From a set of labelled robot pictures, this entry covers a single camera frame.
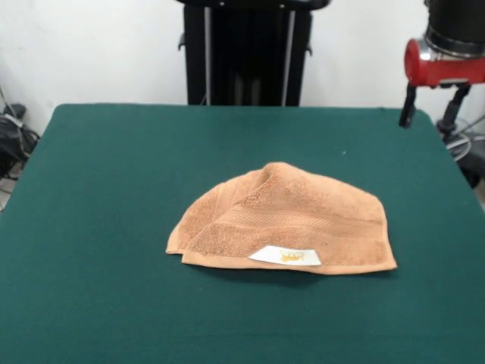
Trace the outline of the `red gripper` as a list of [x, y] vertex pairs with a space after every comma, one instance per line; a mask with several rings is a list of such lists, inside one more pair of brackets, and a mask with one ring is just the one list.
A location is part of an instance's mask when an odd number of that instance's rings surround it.
[[[416, 86], [438, 87], [467, 83], [484, 83], [484, 58], [456, 58], [434, 51], [424, 39], [410, 39], [405, 48], [405, 75], [409, 84], [399, 117], [399, 126], [409, 128], [415, 114]], [[471, 86], [459, 86], [443, 117], [438, 131], [454, 131], [455, 121]]]

